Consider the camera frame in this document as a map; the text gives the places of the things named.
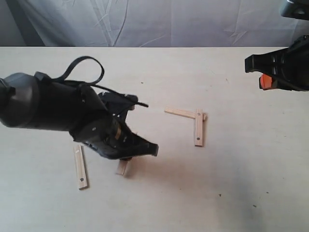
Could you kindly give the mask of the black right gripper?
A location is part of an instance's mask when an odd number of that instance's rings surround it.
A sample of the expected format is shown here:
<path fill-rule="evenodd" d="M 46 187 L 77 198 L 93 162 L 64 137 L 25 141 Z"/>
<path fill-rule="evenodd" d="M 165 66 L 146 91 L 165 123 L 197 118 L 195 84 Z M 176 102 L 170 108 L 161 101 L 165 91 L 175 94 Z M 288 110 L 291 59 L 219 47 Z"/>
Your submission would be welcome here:
<path fill-rule="evenodd" d="M 309 37 L 303 35 L 289 47 L 251 55 L 244 61 L 246 73 L 260 72 L 262 90 L 309 90 Z"/>

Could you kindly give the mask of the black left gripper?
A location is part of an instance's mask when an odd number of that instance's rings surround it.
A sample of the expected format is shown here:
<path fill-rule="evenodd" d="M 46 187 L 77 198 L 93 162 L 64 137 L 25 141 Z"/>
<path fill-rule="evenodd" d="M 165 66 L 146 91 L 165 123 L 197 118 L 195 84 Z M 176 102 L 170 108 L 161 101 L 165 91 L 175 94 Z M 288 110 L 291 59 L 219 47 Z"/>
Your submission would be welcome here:
<path fill-rule="evenodd" d="M 138 136 L 126 124 L 127 113 L 138 104 L 138 97 L 102 92 L 98 98 L 103 108 L 88 114 L 70 130 L 73 140 L 110 160 L 130 161 L 145 155 L 156 157 L 158 145 Z"/>

